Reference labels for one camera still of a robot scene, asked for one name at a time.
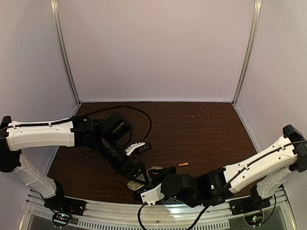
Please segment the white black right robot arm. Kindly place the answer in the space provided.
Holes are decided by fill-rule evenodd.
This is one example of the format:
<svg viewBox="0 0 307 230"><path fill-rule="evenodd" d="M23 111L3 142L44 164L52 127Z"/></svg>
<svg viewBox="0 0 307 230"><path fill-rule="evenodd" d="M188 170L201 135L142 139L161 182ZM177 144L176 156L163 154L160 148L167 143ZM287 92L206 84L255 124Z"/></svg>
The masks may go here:
<svg viewBox="0 0 307 230"><path fill-rule="evenodd" d="M256 182L246 200L249 211L257 211L289 174L307 169L307 140L293 125L267 149L238 163L193 177L187 173L167 172L154 186L155 198L173 198L189 207L215 206Z"/></svg>

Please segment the white remote control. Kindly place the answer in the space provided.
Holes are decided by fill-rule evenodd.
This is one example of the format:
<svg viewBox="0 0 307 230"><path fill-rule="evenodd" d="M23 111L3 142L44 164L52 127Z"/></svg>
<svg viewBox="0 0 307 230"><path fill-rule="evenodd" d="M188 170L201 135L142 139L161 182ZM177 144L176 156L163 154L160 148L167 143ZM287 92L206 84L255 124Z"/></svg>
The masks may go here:
<svg viewBox="0 0 307 230"><path fill-rule="evenodd" d="M162 167L160 166L153 166L149 168L146 173L147 173L147 178L144 177L143 173L141 172L137 177L136 181L129 181L127 183L127 187L132 190L136 191L146 185L150 185L153 180L158 179L158 174L162 171Z"/></svg>

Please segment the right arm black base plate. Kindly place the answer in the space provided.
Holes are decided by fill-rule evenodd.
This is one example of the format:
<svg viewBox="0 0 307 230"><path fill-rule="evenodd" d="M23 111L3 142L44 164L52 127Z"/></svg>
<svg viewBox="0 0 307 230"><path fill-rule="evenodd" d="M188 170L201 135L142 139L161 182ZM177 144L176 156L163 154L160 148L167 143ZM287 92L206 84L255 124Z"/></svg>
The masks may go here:
<svg viewBox="0 0 307 230"><path fill-rule="evenodd" d="M228 202L232 215L249 213L271 205L270 198L262 199L260 196L248 196L245 198L234 199Z"/></svg>

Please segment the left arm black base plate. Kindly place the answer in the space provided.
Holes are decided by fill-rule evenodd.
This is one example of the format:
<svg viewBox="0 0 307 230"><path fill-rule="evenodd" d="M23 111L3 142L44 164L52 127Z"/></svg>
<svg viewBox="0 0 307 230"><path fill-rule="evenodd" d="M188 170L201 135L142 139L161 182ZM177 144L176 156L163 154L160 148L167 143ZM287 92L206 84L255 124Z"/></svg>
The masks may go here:
<svg viewBox="0 0 307 230"><path fill-rule="evenodd" d="M86 202L84 200L68 197L54 196L44 199L44 206L52 211L64 212L66 214L82 216Z"/></svg>

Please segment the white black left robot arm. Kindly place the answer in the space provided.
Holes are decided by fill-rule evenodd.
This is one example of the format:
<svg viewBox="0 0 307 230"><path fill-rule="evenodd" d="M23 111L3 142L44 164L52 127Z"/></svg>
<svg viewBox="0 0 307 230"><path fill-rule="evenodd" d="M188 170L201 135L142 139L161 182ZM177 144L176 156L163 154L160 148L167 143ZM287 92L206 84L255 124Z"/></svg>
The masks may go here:
<svg viewBox="0 0 307 230"><path fill-rule="evenodd" d="M96 150L111 164L116 173L127 179L148 185L145 165L134 164L134 152L149 150L151 145L141 141L124 149L118 141L132 131L132 125L120 113L106 119L92 120L88 116L71 117L59 121L20 123L5 116L0 124L0 171L16 173L43 197L50 208L64 213L70 202L60 182L40 174L22 154L22 149L65 146Z"/></svg>

